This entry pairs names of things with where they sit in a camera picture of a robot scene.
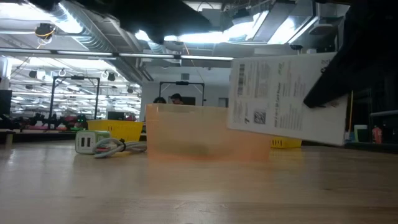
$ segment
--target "table surface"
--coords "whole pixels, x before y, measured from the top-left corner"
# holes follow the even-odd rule
[[[268,162],[0,149],[1,223],[398,223],[398,155],[304,147]]]

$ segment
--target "computer screen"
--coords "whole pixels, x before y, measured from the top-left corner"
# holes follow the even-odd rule
[[[10,114],[12,90],[0,90],[0,113]]]

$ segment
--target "person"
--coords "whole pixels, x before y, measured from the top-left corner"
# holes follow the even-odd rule
[[[166,100],[163,97],[157,97],[154,100],[154,103],[167,103]]]
[[[179,93],[173,94],[170,97],[175,105],[182,105],[184,102],[182,101],[182,96]]]

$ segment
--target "yellow bin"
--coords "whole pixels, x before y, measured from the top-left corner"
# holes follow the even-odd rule
[[[87,121],[88,129],[92,131],[109,131],[112,138],[125,141],[139,141],[143,122],[92,120]]]
[[[271,148],[276,149],[291,149],[301,147],[301,140],[291,139],[285,137],[274,137],[272,139]]]

